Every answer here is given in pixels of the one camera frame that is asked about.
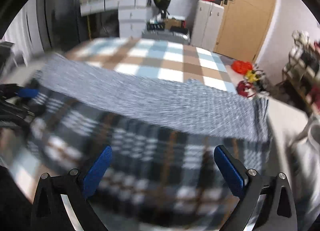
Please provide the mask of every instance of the desk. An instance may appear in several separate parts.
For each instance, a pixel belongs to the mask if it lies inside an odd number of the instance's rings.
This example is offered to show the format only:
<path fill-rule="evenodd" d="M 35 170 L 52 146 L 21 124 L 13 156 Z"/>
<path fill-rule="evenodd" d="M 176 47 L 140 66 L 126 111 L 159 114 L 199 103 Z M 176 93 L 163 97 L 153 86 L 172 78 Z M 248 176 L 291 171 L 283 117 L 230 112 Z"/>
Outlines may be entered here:
<path fill-rule="evenodd" d="M 87 16 L 89 37 L 91 38 L 88 15 L 118 10 L 120 38 L 140 38 L 146 22 L 152 18 L 151 0 L 90 0 L 80 5 L 81 16 Z"/>

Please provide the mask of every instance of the white curtain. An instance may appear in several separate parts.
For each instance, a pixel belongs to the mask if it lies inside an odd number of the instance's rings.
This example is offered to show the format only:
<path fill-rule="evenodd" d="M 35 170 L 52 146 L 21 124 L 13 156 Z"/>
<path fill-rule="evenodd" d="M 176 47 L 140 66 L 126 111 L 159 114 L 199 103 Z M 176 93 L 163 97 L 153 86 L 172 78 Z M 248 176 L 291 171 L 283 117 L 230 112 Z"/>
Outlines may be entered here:
<path fill-rule="evenodd" d="M 2 40 L 15 43 L 12 48 L 14 54 L 21 53 L 26 64 L 33 54 L 43 52 L 36 16 L 36 0 L 29 0 L 22 7 L 11 22 Z"/>

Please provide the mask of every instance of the red bag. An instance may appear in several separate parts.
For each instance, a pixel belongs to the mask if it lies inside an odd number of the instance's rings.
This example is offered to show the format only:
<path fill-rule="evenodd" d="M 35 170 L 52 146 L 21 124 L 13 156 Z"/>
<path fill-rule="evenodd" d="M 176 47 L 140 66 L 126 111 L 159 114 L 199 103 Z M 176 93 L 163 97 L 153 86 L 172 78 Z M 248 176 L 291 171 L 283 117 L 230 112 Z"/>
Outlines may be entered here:
<path fill-rule="evenodd" d="M 234 61 L 231 65 L 231 68 L 241 74 L 245 75 L 249 70 L 252 70 L 252 64 L 250 62 L 244 62 L 244 61 Z"/>

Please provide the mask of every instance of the shelf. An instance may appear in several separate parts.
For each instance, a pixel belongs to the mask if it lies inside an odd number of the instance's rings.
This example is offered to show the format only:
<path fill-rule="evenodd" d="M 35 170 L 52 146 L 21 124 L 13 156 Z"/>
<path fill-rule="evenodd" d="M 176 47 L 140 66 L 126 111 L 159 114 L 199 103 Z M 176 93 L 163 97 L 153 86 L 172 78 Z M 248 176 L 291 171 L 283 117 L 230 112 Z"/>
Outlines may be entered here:
<path fill-rule="evenodd" d="M 314 45 L 309 44 L 308 48 L 305 49 L 307 52 L 312 52 L 316 58 L 320 61 L 320 53 L 319 51 L 315 48 Z"/>
<path fill-rule="evenodd" d="M 299 82 L 296 82 L 286 71 L 284 71 L 282 69 L 282 74 L 286 76 L 286 78 L 288 79 L 288 81 L 290 82 L 290 84 L 293 86 L 293 88 L 296 90 L 296 92 L 298 93 L 298 95 L 302 98 L 302 100 L 304 101 L 304 103 L 306 104 L 307 106 L 307 109 L 310 111 L 310 112 L 317 112 L 317 111 L 314 111 L 312 105 L 307 101 L 307 97 L 306 95 L 301 91 L 300 89 L 300 84 Z"/>

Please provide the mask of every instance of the metal screw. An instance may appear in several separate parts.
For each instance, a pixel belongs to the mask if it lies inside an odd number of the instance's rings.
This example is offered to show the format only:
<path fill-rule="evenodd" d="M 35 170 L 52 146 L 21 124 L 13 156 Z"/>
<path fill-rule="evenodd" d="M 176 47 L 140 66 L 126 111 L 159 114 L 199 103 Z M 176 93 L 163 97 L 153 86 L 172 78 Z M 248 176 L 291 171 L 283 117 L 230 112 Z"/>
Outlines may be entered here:
<path fill-rule="evenodd" d="M 257 174 L 256 170 L 254 170 L 254 169 L 248 170 L 248 173 L 249 173 L 251 176 L 256 176 L 256 174 Z"/>
<path fill-rule="evenodd" d="M 279 178 L 281 178 L 281 179 L 285 179 L 286 178 L 286 175 L 284 174 L 284 173 L 279 173 Z"/>
<path fill-rule="evenodd" d="M 33 112 L 28 111 L 28 115 L 36 116 Z"/>
<path fill-rule="evenodd" d="M 47 174 L 47 173 L 44 173 L 44 174 L 41 175 L 41 178 L 42 178 L 42 179 L 46 179 L 47 177 L 48 177 L 48 174 Z"/>
<path fill-rule="evenodd" d="M 75 175 L 78 174 L 78 172 L 79 172 L 79 171 L 78 171 L 77 169 L 73 169 L 73 170 L 70 171 L 70 175 L 71 175 L 71 176 L 75 176 Z"/>

